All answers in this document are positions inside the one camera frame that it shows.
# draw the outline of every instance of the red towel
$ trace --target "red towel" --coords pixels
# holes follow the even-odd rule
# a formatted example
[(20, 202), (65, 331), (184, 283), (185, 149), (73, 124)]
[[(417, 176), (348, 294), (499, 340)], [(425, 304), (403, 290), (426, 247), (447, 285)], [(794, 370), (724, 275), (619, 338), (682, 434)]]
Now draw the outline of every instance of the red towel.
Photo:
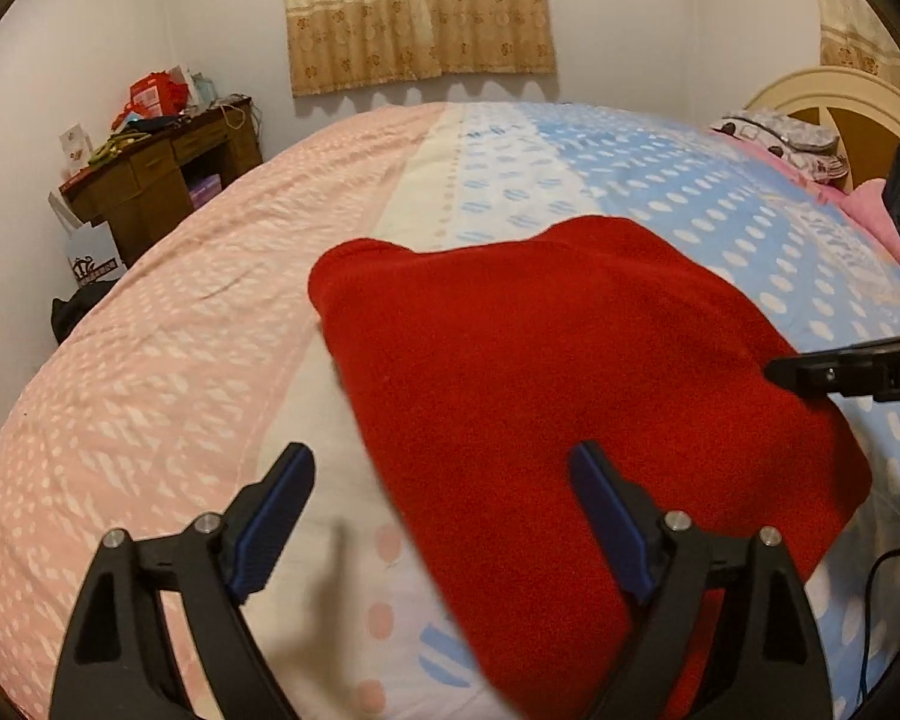
[[(580, 718), (631, 631), (570, 447), (598, 440), (710, 531), (778, 526), (804, 578), (869, 491), (837, 408), (763, 379), (793, 352), (763, 314), (630, 221), (435, 254), (354, 241), (317, 262), (310, 297), (482, 673), (533, 720)], [(712, 619), (699, 628), (671, 716), (700, 680)]]

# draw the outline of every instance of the pink bedsheet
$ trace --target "pink bedsheet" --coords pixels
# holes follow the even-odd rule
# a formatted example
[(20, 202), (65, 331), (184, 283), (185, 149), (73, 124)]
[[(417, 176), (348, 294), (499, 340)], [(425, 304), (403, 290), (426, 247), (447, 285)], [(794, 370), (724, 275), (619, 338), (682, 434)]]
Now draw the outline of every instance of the pink bedsheet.
[(850, 194), (840, 193), (831, 202), (873, 235), (900, 264), (900, 234), (883, 204), (884, 178), (865, 181)]
[[(245, 176), (149, 251), (26, 387), (0, 433), (0, 682), (26, 714), (47, 716), (101, 535), (163, 535), (255, 481), (314, 332), (308, 272), (373, 228), (444, 107), (348, 119)], [(180, 615), (170, 627), (184, 638)]]

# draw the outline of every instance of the blue gripper pad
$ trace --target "blue gripper pad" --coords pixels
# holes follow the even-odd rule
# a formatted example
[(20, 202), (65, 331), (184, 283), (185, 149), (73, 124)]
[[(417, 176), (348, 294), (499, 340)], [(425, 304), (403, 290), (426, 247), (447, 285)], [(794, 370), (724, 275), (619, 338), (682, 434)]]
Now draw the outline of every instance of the blue gripper pad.
[(666, 568), (660, 510), (644, 488), (620, 476), (597, 442), (575, 446), (569, 464), (570, 484), (617, 584), (645, 605)]
[(237, 493), (223, 514), (223, 582), (242, 605), (264, 589), (314, 488), (314, 455), (288, 446), (266, 476)]

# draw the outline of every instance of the paper bag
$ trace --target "paper bag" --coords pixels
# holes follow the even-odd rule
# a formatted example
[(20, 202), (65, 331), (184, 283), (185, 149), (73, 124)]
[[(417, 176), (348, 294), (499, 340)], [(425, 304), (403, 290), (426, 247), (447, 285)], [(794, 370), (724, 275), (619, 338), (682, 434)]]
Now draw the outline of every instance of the paper bag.
[(50, 193), (49, 202), (53, 213), (67, 231), (65, 250), (79, 287), (95, 281), (116, 281), (127, 272), (109, 223), (82, 223), (54, 193)]

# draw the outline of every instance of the black bag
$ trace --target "black bag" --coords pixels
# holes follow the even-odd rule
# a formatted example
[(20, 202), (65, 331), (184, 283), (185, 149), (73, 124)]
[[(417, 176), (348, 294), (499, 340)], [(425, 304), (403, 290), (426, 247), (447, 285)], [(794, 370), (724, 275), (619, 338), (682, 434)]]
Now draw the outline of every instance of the black bag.
[(85, 287), (80, 287), (77, 293), (69, 300), (53, 299), (53, 307), (50, 308), (50, 327), (53, 327), (53, 336), (57, 343), (63, 343), (74, 332), (80, 320), (90, 313), (113, 289), (116, 281), (94, 281)]

